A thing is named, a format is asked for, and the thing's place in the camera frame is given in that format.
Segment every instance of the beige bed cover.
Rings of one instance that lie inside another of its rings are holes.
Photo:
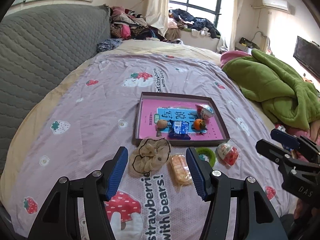
[[[220,54],[207,49],[195,48],[186,45],[168,44],[159,41],[124,41],[115,50],[102,52],[103,54],[162,54],[175,57],[188,57],[208,60],[220,66]],[[18,131],[16,132],[7,155],[3,174],[0,178],[0,201],[6,207],[9,203],[12,187],[16,177],[31,148],[33,141],[38,137],[42,126],[49,117],[51,111],[58,104],[60,98],[69,87],[83,73],[83,70],[95,59],[89,59],[82,63],[76,70],[72,71],[54,90],[49,92],[27,115]],[[266,127],[271,131],[274,124],[265,116],[261,106],[251,102]]]

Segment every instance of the television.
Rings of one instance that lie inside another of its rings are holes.
[[[297,37],[293,57],[317,78],[320,78],[320,46]]]

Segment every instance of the beige scrunchie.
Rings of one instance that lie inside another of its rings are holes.
[[[170,143],[162,138],[143,139],[129,158],[129,167],[140,174],[159,170],[168,160],[171,150]]]

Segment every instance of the pile of clothes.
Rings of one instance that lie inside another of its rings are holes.
[[[125,9],[122,6],[113,6],[110,8],[111,15],[111,37],[122,38],[124,40],[136,39],[164,41],[165,38],[158,33],[158,29],[148,26],[141,14],[135,14],[135,11]]]
[[[193,17],[190,13],[181,9],[170,9],[166,39],[180,38],[180,30],[189,31],[193,36],[210,36],[212,39],[221,37],[219,31],[209,20]]]

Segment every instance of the blue knit fabric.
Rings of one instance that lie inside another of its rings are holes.
[[[97,45],[97,52],[104,52],[107,50],[113,50],[122,44],[121,39],[106,39]]]

